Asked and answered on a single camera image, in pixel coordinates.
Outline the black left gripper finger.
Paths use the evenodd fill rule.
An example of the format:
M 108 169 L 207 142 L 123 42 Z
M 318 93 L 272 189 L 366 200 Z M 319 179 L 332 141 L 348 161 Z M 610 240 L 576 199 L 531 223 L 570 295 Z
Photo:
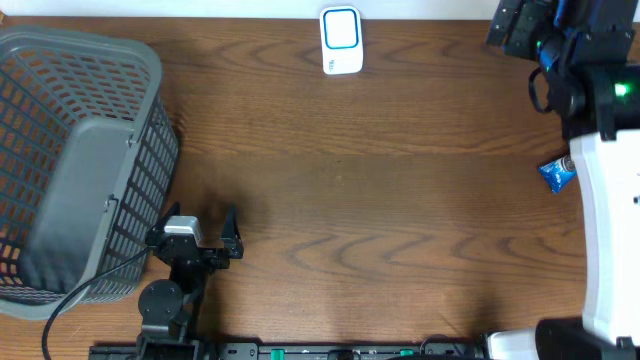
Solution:
M 231 206 L 226 213 L 220 240 L 227 249 L 241 248 L 241 236 L 237 226 L 235 206 Z
M 147 231 L 146 233 L 146 240 L 158 240 L 161 239 L 164 236 L 165 233 L 165 226 L 168 223 L 168 221 L 173 217 L 173 216 L 177 216 L 180 214 L 180 203 L 179 202 L 174 202 L 169 209 L 167 210 L 167 212 L 162 215 L 158 221 Z

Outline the blue Oreo cookie pack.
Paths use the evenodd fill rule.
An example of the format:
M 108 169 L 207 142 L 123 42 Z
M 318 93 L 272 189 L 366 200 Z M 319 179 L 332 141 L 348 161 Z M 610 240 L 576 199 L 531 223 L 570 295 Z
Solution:
M 577 175 L 576 166 L 570 155 L 565 155 L 538 167 L 552 193 L 557 194 Z

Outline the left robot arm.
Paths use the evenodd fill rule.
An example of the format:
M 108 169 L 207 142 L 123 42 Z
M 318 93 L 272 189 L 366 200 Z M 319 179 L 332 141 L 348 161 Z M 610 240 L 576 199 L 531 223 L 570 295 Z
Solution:
M 167 279 L 151 282 L 139 296 L 142 325 L 135 359 L 218 357 L 216 346 L 200 339 L 196 330 L 209 277 L 244 255 L 236 208 L 230 207 L 225 216 L 220 247 L 204 247 L 201 240 L 198 218 L 182 216 L 179 203 L 174 203 L 147 232 L 145 244 L 170 267 L 170 274 Z

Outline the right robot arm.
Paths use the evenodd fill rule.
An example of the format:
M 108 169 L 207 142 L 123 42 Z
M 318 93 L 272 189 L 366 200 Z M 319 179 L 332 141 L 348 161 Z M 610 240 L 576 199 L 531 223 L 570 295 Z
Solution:
M 587 282 L 577 318 L 486 339 L 490 359 L 639 355 L 639 68 L 632 0 L 501 0 L 486 41 L 533 61 L 548 86 L 581 190 Z

